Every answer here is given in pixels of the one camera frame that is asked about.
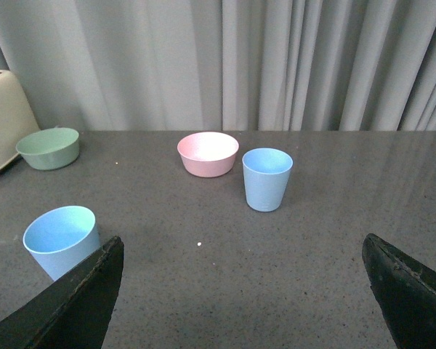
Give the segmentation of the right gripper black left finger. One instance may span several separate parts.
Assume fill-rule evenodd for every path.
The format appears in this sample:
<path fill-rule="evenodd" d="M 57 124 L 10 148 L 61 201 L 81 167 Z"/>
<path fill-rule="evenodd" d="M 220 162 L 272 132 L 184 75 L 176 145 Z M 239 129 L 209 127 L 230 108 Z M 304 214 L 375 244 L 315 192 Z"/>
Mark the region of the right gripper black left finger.
<path fill-rule="evenodd" d="M 114 236 L 0 321 L 0 348 L 101 348 L 123 269 L 124 243 Z"/>

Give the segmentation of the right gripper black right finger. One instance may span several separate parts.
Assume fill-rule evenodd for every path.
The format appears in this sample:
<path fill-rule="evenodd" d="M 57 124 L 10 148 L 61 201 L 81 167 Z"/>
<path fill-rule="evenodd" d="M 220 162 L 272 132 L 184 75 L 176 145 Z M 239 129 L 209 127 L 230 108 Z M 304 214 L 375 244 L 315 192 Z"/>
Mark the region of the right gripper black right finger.
<path fill-rule="evenodd" d="M 362 258 L 396 346 L 436 348 L 436 272 L 372 233 Z"/>

